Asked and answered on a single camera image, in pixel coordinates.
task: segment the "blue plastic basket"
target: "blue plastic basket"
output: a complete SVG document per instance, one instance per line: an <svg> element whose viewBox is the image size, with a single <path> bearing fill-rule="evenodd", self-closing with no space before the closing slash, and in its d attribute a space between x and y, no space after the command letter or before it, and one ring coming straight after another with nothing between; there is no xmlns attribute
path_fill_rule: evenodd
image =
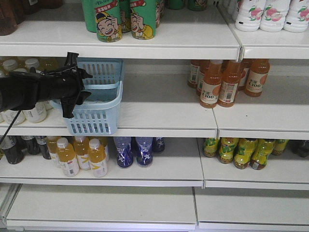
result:
<svg viewBox="0 0 309 232"><path fill-rule="evenodd" d="M116 132L123 91L124 64L121 59L77 58L79 68L93 78L84 79L92 94L84 104L76 105L73 118L64 118L72 135L110 135ZM52 106L62 110L60 101Z"/></svg>

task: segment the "dark brown bottle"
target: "dark brown bottle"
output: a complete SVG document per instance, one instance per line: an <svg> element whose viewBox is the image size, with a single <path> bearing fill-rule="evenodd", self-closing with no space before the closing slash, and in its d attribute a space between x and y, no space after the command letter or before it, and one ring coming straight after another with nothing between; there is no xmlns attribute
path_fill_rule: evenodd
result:
<svg viewBox="0 0 309 232"><path fill-rule="evenodd" d="M0 0L0 36L12 34L17 23L10 0Z"/></svg>

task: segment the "white label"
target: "white label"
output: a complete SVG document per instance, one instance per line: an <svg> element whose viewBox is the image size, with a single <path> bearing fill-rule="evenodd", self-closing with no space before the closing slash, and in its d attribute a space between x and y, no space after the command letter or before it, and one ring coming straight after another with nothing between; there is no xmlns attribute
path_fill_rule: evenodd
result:
<svg viewBox="0 0 309 232"><path fill-rule="evenodd" d="M83 170L90 169L89 156L85 154L83 156L77 156L79 167Z"/></svg>
<svg viewBox="0 0 309 232"><path fill-rule="evenodd" d="M246 89L252 93L262 92L263 85L265 84L267 74L259 74L250 71Z"/></svg>
<svg viewBox="0 0 309 232"><path fill-rule="evenodd" d="M222 82L219 99L222 102L232 103L234 102L236 91L237 91L238 83L229 84L226 82Z"/></svg>
<svg viewBox="0 0 309 232"><path fill-rule="evenodd" d="M75 176L79 171L79 166L77 162L77 158L74 157L74 159L68 161L68 162L59 162L62 172L66 176Z"/></svg>
<svg viewBox="0 0 309 232"><path fill-rule="evenodd" d="M106 159L104 159L99 163L90 162L90 164L91 164L91 170L95 177L102 177L106 175L107 173Z"/></svg>
<svg viewBox="0 0 309 232"><path fill-rule="evenodd" d="M218 101L220 86L221 86L221 84L219 84L219 85L209 85L209 84L203 82L201 101L206 103L206 104L216 103Z"/></svg>

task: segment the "shelf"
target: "shelf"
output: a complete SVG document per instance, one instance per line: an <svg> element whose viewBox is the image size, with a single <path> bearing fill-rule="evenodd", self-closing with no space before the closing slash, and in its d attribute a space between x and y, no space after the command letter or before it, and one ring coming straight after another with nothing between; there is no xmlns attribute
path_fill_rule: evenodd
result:
<svg viewBox="0 0 309 232"><path fill-rule="evenodd" d="M91 170L79 170L76 176L66 177L51 160L41 155L26 155L15 165L3 157L0 181L38 185L202 187L203 172L196 139L166 138L165 142L166 149L154 154L151 166L141 167L134 158L132 166L123 169L117 165L115 147L109 140L108 173L101 178L95 178Z"/></svg>
<svg viewBox="0 0 309 232"><path fill-rule="evenodd" d="M307 191L195 188L200 229L308 231Z"/></svg>
<svg viewBox="0 0 309 232"><path fill-rule="evenodd" d="M7 216L7 228L15 230L188 231L195 226L192 188L22 185Z"/></svg>
<svg viewBox="0 0 309 232"><path fill-rule="evenodd" d="M226 9L219 5L219 11L226 20L241 46L240 58L308 59L309 30L293 33L285 30L267 32L258 29L254 32L240 31Z"/></svg>
<svg viewBox="0 0 309 232"><path fill-rule="evenodd" d="M206 188L309 190L309 157L302 158L286 149L280 156L270 155L267 166L240 170L233 163L201 155Z"/></svg>
<svg viewBox="0 0 309 232"><path fill-rule="evenodd" d="M86 30L82 5L77 3L41 9L0 38L2 56L66 57L68 51L99 58L236 60L239 44L212 5L202 12L166 9L156 36L145 41L124 33L120 41L100 42Z"/></svg>

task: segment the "white bottle cap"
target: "white bottle cap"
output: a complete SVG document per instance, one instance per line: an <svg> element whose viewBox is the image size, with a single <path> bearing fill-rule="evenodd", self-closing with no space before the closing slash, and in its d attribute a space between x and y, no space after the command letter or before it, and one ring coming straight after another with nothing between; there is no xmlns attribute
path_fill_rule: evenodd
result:
<svg viewBox="0 0 309 232"><path fill-rule="evenodd" d="M2 65L7 71L13 71L18 68L18 63L14 59L7 59Z"/></svg>
<svg viewBox="0 0 309 232"><path fill-rule="evenodd" d="M89 141L89 147L91 149L98 149L100 147L100 140L99 139L92 139Z"/></svg>
<svg viewBox="0 0 309 232"><path fill-rule="evenodd" d="M66 148L68 144L69 142L67 138L60 138L57 140L57 147L59 148Z"/></svg>

